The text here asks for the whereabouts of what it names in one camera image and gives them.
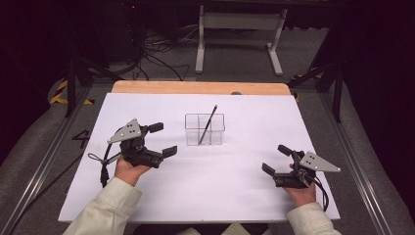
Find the hand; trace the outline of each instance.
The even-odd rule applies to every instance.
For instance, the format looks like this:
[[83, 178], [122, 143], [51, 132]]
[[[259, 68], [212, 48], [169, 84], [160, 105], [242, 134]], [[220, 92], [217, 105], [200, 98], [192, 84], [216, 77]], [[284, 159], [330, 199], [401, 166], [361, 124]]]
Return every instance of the hand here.
[[293, 198], [294, 205], [296, 206], [296, 208], [301, 207], [305, 204], [316, 202], [316, 192], [314, 183], [311, 183], [310, 187], [308, 188], [284, 188], [284, 190]]
[[149, 169], [151, 168], [146, 165], [133, 166], [120, 156], [116, 161], [115, 177], [134, 187], [140, 176]]

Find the metal frame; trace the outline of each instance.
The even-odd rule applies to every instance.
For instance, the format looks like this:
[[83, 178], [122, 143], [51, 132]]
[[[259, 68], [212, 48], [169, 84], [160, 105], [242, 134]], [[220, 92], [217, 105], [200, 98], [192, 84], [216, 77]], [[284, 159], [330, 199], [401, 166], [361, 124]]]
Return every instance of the metal frame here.
[[202, 73], [204, 70], [205, 59], [205, 28], [238, 28], [238, 29], [258, 29], [275, 30], [272, 43], [267, 43], [268, 54], [271, 59], [272, 67], [276, 75], [282, 75], [280, 62], [277, 57], [276, 48], [287, 10], [282, 10], [280, 14], [230, 14], [230, 13], [205, 13], [205, 7], [201, 6], [199, 15], [199, 46], [196, 57], [195, 73]]

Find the white sleeve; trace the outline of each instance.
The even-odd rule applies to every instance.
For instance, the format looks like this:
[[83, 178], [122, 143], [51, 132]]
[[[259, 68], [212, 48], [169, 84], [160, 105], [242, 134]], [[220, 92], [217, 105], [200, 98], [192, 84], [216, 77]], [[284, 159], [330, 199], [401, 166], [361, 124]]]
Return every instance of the white sleeve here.
[[114, 177], [64, 234], [123, 234], [140, 197], [140, 191]]
[[318, 203], [311, 203], [296, 208], [287, 214], [296, 235], [339, 235], [332, 221], [323, 212]]

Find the black pen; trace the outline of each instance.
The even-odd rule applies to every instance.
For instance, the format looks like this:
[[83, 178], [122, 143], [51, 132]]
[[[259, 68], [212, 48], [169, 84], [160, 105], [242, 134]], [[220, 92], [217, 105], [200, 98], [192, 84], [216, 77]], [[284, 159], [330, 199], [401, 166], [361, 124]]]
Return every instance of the black pen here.
[[205, 127], [205, 131], [204, 131], [204, 133], [202, 134], [202, 138], [201, 138], [201, 140], [199, 141], [199, 145], [201, 145], [201, 144], [202, 144], [202, 141], [203, 141], [203, 140], [204, 140], [204, 138], [205, 138], [205, 134], [207, 133], [208, 126], [210, 125], [210, 122], [211, 122], [211, 118], [213, 117], [214, 112], [216, 112], [216, 109], [217, 109], [217, 105], [215, 105], [215, 106], [214, 106], [213, 111], [211, 112], [211, 115], [210, 115], [210, 117], [208, 118], [208, 121], [207, 121], [207, 126]]

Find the white table surface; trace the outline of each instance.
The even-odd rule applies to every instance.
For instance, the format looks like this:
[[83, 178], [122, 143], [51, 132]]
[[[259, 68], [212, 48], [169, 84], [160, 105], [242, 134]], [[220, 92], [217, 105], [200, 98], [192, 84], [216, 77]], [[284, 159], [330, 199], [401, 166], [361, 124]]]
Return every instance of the white table surface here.
[[[222, 145], [187, 146], [186, 114], [225, 115]], [[130, 222], [272, 222], [287, 220], [291, 198], [276, 188], [262, 171], [267, 163], [277, 172], [289, 172], [291, 158], [277, 148], [315, 153], [295, 99], [289, 95], [162, 95], [109, 93], [85, 154], [79, 164], [59, 221], [73, 221], [102, 189], [101, 164], [88, 153], [104, 157], [107, 140], [133, 118], [141, 125], [164, 123], [164, 130], [149, 133], [146, 147], [161, 152], [177, 145], [178, 153], [140, 177], [143, 196]], [[119, 152], [113, 144], [109, 156]], [[114, 175], [115, 164], [108, 166]], [[317, 174], [329, 194], [326, 214], [340, 218], [322, 172]], [[322, 195], [317, 190], [322, 205]]]

